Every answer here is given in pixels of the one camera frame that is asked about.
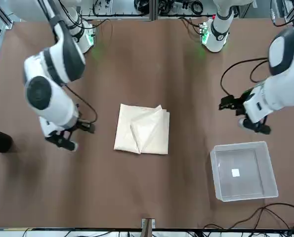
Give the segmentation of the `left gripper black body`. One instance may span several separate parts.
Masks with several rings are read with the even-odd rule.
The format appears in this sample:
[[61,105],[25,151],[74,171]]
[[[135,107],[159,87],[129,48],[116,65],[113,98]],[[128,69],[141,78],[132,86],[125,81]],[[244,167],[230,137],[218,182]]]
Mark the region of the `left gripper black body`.
[[239,98],[236,99],[236,116],[246,114],[244,102],[249,98],[251,91],[252,90],[246,90]]

